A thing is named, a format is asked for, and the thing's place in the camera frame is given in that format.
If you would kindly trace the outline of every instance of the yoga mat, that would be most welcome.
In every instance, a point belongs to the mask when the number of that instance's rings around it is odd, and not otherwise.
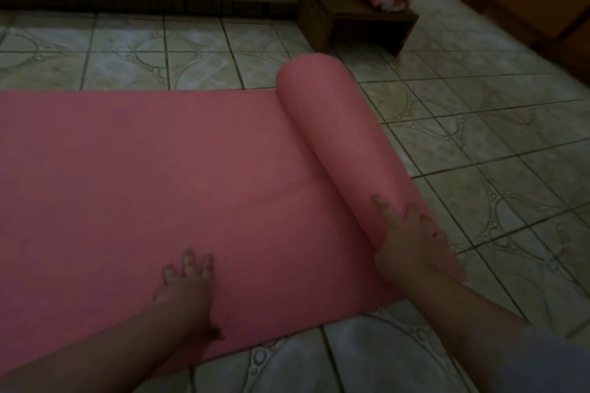
[[[0,94],[0,372],[149,307],[163,264],[215,255],[212,320],[164,373],[400,299],[368,197],[430,214],[337,60],[261,91]],[[439,265],[462,280],[449,246]]]

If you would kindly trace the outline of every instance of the forearm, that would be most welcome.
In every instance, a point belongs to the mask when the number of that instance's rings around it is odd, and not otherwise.
[[[194,330],[168,305],[150,309],[0,378],[0,391],[126,392]]]
[[[527,322],[436,270],[397,283],[482,391]]]

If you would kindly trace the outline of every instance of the ceramic tile floor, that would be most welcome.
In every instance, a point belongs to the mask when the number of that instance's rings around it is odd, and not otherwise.
[[[590,349],[590,90],[457,0],[414,0],[403,52],[336,45],[470,286]],[[309,52],[291,21],[0,13],[0,89],[255,89]],[[408,303],[140,392],[472,391]]]

